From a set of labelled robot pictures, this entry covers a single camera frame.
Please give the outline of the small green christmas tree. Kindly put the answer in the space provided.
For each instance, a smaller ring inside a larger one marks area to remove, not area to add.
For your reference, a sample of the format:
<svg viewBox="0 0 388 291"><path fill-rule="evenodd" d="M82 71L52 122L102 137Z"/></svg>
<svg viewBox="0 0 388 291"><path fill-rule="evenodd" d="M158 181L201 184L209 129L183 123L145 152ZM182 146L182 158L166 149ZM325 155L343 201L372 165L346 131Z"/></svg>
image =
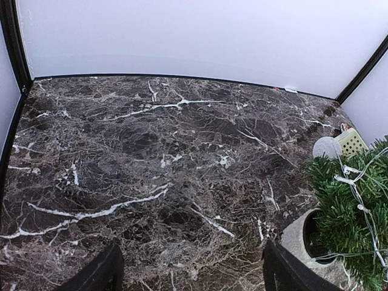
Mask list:
<svg viewBox="0 0 388 291"><path fill-rule="evenodd" d="M313 158L318 206L289 224L281 244L311 269L337 261L365 290L387 286L387 139L367 151Z"/></svg>

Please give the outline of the white woven light ball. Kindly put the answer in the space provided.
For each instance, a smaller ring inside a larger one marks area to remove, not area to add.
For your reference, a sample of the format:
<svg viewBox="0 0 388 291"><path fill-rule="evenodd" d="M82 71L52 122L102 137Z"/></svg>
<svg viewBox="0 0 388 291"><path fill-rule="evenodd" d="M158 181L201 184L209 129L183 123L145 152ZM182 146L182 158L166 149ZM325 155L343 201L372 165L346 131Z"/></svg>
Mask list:
<svg viewBox="0 0 388 291"><path fill-rule="evenodd" d="M324 136L316 141L313 146L312 155L314 158L326 156L335 159L341 156L340 143L333 137Z"/></svg>

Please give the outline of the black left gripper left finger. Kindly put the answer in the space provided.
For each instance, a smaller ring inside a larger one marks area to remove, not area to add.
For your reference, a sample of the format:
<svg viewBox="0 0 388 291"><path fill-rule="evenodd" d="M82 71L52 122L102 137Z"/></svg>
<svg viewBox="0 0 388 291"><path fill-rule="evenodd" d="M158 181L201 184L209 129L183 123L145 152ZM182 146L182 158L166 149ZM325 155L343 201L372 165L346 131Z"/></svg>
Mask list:
<svg viewBox="0 0 388 291"><path fill-rule="evenodd" d="M60 290L122 290L124 259L118 245L107 246Z"/></svg>

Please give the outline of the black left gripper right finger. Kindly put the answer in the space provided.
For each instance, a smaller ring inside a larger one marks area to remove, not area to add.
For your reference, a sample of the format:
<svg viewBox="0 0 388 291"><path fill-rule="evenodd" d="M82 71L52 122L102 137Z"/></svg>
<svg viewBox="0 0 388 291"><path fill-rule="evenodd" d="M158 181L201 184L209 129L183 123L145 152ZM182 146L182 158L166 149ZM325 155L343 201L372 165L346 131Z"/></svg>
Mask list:
<svg viewBox="0 0 388 291"><path fill-rule="evenodd" d="M340 288L318 276L277 242L268 241L263 250L266 291L336 291Z"/></svg>

